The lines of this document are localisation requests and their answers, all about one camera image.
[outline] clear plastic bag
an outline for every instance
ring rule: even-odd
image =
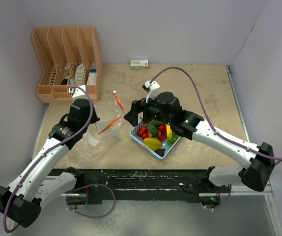
[[[80,168],[102,156],[119,138],[123,123],[123,105],[114,91],[109,97],[94,103],[100,121],[90,124],[83,138],[68,155],[69,166]]]

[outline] table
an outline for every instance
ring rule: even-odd
[[[99,97],[105,98],[116,90],[127,113],[133,100],[146,96],[146,92],[141,87],[144,82],[168,66],[179,66],[193,77],[210,119],[216,127],[238,138],[245,138],[224,65],[152,64],[148,70],[131,70],[128,64],[105,64],[99,84]],[[194,88],[183,72],[168,70],[156,81],[161,91],[173,92],[184,109],[204,116]],[[49,105],[39,134],[37,153],[52,127],[59,122],[62,115],[68,113],[69,106],[70,104],[61,103]],[[158,160],[131,139],[128,134],[131,128],[128,122],[124,122],[120,130],[120,140],[116,141],[102,156],[79,162],[77,161],[78,153],[71,150],[55,168],[64,169],[73,166],[83,169],[207,169],[210,166],[236,165],[236,162],[220,152],[185,138],[177,143],[165,159]]]

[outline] blue plastic basket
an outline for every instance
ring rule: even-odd
[[[131,138],[136,141],[139,145],[141,145],[143,148],[145,148],[146,150],[148,150],[152,155],[154,155],[155,157],[157,157],[158,159],[164,159],[167,154],[170,152],[170,150],[176,145],[176,143],[179,141],[180,137],[174,142],[174,144],[172,146],[169,146],[167,144],[167,140],[163,141],[162,142],[162,147],[161,148],[164,148],[165,149],[165,155],[164,156],[160,156],[158,155],[156,152],[154,152],[153,150],[151,150],[149,147],[147,147],[144,143],[143,143],[143,140],[137,136],[136,132],[139,130],[139,128],[141,126],[144,126],[144,122],[141,120],[137,126],[135,126],[133,129],[131,129],[130,131],[130,136]]]

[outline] white robotic arm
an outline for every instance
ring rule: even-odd
[[[216,127],[211,127],[203,117],[183,110],[178,98],[171,92],[159,93],[159,88],[159,84],[153,80],[145,82],[143,89],[148,93],[147,97],[133,101],[131,110],[125,115],[125,119],[136,126],[137,115],[143,112],[144,122],[156,119],[170,124],[177,135],[208,145],[236,161],[238,166],[209,168],[207,178],[214,186],[243,183],[255,191],[264,190],[274,168],[274,160],[262,158],[249,150],[273,156],[273,150],[269,144],[263,143],[258,146],[238,139]],[[247,148],[241,148],[224,140],[218,133]]]
[[[84,181],[83,173],[68,168],[56,179],[41,185],[56,163],[82,138],[88,124],[99,120],[85,86],[70,93],[74,103],[69,114],[53,127],[44,146],[26,169],[7,187],[0,186],[0,212],[23,227],[36,220],[42,207]]]

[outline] gray wall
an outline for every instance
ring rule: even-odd
[[[253,142],[282,156],[282,1],[270,0],[232,65],[232,78]],[[271,178],[282,222],[282,163]]]
[[[44,105],[35,96],[41,67],[32,30],[20,0],[0,0],[0,185],[30,161],[43,117]]]
[[[267,0],[24,0],[36,26],[96,26],[105,63],[230,64]]]

